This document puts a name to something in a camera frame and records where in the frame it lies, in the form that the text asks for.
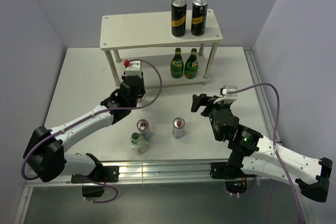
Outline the green glass bottle back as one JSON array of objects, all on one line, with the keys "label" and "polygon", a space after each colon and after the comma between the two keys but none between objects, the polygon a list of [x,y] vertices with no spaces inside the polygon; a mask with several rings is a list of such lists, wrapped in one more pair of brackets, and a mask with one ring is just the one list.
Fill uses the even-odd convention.
[{"label": "green glass bottle back", "polygon": [[194,79],[198,72],[198,62],[197,62],[197,49],[193,48],[191,54],[187,59],[184,67],[185,77],[188,79]]}]

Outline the green glass bottle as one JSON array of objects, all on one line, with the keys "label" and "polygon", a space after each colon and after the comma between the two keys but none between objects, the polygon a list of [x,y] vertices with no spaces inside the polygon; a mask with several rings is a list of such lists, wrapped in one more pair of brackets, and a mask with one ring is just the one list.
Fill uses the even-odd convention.
[{"label": "green glass bottle", "polygon": [[184,62],[181,55],[181,49],[175,49],[175,55],[170,64],[170,73],[171,76],[175,79],[182,77],[184,72]]},{"label": "green glass bottle", "polygon": [[188,79],[194,79],[198,72],[198,62],[197,62],[197,49],[193,48],[191,54],[187,59],[184,67],[185,77]]}]

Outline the green glass bottle front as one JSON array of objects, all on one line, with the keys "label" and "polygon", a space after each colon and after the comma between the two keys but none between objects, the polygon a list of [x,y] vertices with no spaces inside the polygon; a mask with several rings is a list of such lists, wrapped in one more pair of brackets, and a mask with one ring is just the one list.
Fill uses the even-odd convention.
[{"label": "green glass bottle front", "polygon": [[175,49],[175,55],[170,64],[170,73],[171,76],[175,79],[182,77],[184,72],[184,62],[181,55],[181,49]]}]

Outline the clear bottle green cap front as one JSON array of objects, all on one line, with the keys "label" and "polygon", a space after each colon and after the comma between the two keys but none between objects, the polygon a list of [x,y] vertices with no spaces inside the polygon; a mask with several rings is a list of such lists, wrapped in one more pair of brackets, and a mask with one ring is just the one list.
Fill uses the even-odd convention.
[{"label": "clear bottle green cap front", "polygon": [[130,137],[131,148],[138,154],[143,154],[146,151],[146,140],[139,133],[132,133]]}]

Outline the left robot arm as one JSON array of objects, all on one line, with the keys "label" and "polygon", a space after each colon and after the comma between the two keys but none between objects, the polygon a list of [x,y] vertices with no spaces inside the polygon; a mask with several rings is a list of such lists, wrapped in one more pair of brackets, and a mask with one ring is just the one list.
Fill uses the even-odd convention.
[{"label": "left robot arm", "polygon": [[98,106],[79,118],[47,129],[36,128],[23,154],[22,177],[25,166],[35,172],[35,179],[50,182],[60,174],[82,175],[91,182],[103,177],[103,164],[91,153],[67,154],[84,138],[94,132],[117,124],[138,108],[138,99],[145,95],[143,75],[124,76],[118,89],[104,99]]}]

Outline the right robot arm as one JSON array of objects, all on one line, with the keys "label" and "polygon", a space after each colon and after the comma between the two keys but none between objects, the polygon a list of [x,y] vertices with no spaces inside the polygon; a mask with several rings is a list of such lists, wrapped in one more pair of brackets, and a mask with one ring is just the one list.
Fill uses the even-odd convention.
[{"label": "right robot arm", "polygon": [[241,125],[231,112],[231,100],[206,94],[193,95],[191,111],[204,107],[201,116],[208,117],[214,138],[228,141],[231,154],[225,162],[212,162],[213,179],[238,179],[244,175],[261,176],[299,188],[313,201],[326,202],[332,160],[309,158],[275,144],[265,135]]}]

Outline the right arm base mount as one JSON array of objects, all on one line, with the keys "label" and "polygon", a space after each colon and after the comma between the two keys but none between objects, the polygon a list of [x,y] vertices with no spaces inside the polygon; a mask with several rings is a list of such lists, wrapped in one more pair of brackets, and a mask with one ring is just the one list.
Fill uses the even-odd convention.
[{"label": "right arm base mount", "polygon": [[210,177],[223,180],[225,193],[232,198],[239,199],[258,184],[256,175],[247,175],[242,171],[243,159],[242,155],[231,153],[227,161],[210,164]]}]

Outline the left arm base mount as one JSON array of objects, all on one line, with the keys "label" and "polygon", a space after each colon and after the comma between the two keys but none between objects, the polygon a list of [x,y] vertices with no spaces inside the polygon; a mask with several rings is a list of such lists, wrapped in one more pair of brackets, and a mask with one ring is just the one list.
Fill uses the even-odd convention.
[{"label": "left arm base mount", "polygon": [[[118,190],[109,185],[109,183],[116,183],[119,179],[119,166],[104,166],[93,154],[87,153],[85,158],[90,161],[93,167],[89,168],[89,173],[72,174],[72,184],[82,184],[82,196],[84,200],[89,201],[91,204],[105,204],[114,201],[119,192]],[[107,200],[97,200],[100,198],[106,189],[114,191],[114,196]]]}]

